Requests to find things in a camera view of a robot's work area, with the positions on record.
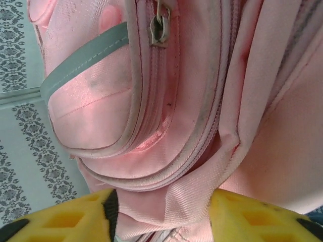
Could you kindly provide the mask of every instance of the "gray strap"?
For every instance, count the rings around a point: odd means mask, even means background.
[[[40,93],[46,104],[60,87],[129,43],[127,23],[117,25],[76,50],[44,80]]]

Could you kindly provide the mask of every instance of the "zipper pull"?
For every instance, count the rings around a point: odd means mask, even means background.
[[[162,7],[167,10],[167,17],[162,15]],[[150,45],[166,48],[170,36],[171,9],[163,2],[157,0],[157,14],[150,22]]]

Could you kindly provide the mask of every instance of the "yellow plastic object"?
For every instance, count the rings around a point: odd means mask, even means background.
[[[28,214],[29,223],[8,242],[109,242],[103,204],[114,190],[102,190]]]
[[[209,215],[216,242],[321,242],[297,221],[307,216],[220,189]]]

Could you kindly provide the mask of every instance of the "pink fabric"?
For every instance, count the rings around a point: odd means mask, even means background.
[[[163,49],[149,45],[154,0],[29,0],[47,75],[128,23],[129,46],[48,104],[91,192],[117,189],[118,237],[212,241],[218,187],[301,213],[323,204],[323,3],[166,2]]]

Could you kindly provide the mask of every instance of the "pink nylon fabric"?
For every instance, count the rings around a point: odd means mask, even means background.
[[[148,44],[148,0],[28,2],[47,75],[128,23],[129,46],[48,104],[90,191],[117,189],[120,239],[213,241],[207,206],[218,187],[301,213],[323,204],[321,1],[168,0],[172,35],[158,60]],[[162,72],[151,71],[156,64]],[[113,155],[127,129],[136,133],[127,140],[141,142]]]

